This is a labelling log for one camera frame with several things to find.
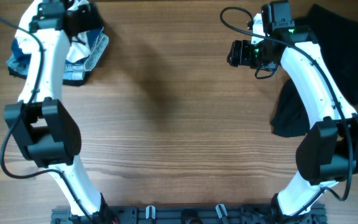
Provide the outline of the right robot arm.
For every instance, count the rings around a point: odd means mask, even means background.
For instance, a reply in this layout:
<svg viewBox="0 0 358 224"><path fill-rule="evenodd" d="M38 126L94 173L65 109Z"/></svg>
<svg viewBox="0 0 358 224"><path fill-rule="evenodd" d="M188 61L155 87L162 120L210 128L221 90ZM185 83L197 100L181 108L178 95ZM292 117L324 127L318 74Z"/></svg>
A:
<svg viewBox="0 0 358 224"><path fill-rule="evenodd" d="M314 32L297 26L287 1L265 4L251 16L250 40L232 43L227 62L272 76L283 68L303 102L310 130L296 150L297 172L268 204L245 204L247 223L321 223L325 208L318 199L344 182L345 201L358 174L358 114L345 99L328 68Z"/></svg>

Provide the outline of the white Puma t-shirt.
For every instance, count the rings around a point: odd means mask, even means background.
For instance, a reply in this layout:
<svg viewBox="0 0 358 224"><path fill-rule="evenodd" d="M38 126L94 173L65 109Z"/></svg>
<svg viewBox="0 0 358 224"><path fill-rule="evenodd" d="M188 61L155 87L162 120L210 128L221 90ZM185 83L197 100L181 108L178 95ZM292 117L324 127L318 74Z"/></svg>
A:
<svg viewBox="0 0 358 224"><path fill-rule="evenodd" d="M20 19L19 27L28 31L29 23L36 15L38 5L42 0L33 0L31 5L27 8L25 13ZM88 30L79 33L76 36L76 40L82 41L85 44L74 42L71 44L66 60L70 63L75 63L83 58L86 58L91 53L90 38L88 37ZM31 49L29 47L38 48L38 44L34 42L34 39L25 32L17 30L14 40L11 45L12 54L17 61L30 59Z"/></svg>

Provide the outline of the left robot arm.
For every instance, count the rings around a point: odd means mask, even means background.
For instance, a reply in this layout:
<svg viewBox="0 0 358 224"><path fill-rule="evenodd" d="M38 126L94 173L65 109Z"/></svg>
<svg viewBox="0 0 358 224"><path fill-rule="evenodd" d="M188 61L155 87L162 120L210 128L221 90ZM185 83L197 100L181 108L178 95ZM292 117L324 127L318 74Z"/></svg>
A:
<svg viewBox="0 0 358 224"><path fill-rule="evenodd" d="M49 173L70 203L72 223L118 223L102 193L93 185L80 158L80 129L61 102L63 74L73 39L98 29L103 20L94 3L39 1L35 15L21 32L24 52L31 55L23 91L4 109L23 157Z"/></svg>

